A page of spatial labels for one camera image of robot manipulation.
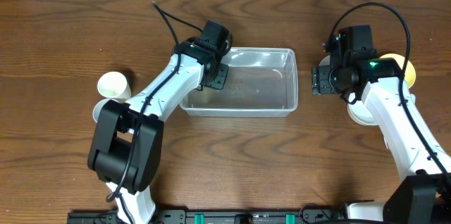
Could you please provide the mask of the grey bowl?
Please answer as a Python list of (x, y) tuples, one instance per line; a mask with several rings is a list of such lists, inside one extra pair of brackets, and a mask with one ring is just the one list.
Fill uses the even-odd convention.
[(329, 66), (330, 65), (330, 56), (323, 58), (319, 65), (320, 66)]

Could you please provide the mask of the white bowl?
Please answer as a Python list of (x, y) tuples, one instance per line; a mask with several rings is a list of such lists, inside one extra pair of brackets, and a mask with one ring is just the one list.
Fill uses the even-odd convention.
[(363, 101), (357, 100), (354, 104), (348, 104), (347, 112), (350, 118), (360, 125), (376, 126), (378, 124)]

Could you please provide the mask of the white paper cup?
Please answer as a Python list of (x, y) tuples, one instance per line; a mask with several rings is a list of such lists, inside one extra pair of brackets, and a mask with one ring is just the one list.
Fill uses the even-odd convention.
[(110, 99), (129, 99), (132, 94), (126, 76), (116, 71), (103, 74), (98, 80), (97, 90)]

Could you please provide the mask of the grey cup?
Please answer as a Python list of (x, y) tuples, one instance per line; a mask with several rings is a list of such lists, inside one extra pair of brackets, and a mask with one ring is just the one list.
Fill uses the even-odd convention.
[(95, 105), (95, 107), (92, 111), (92, 117), (93, 117), (93, 120), (95, 123), (98, 123), (100, 112), (101, 112), (102, 108), (104, 107), (104, 105), (109, 101), (114, 101), (114, 102), (118, 103), (118, 101), (115, 99), (103, 99)]

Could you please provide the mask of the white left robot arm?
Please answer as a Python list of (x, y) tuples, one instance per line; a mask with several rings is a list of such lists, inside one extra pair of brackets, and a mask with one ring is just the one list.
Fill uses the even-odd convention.
[(201, 34), (176, 44), (163, 72), (139, 94), (101, 108), (87, 165), (111, 190), (122, 223), (150, 223), (156, 212), (150, 184), (159, 167), (164, 123), (198, 87), (222, 89), (228, 67), (222, 58), (233, 36)]

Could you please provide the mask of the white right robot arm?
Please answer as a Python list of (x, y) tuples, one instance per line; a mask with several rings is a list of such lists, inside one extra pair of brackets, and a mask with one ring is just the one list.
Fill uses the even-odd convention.
[(316, 95), (338, 94), (361, 104), (379, 126), (401, 183), (385, 203), (346, 205), (350, 223), (449, 223), (450, 156), (432, 135), (412, 100), (394, 58), (373, 50), (333, 52), (312, 70)]

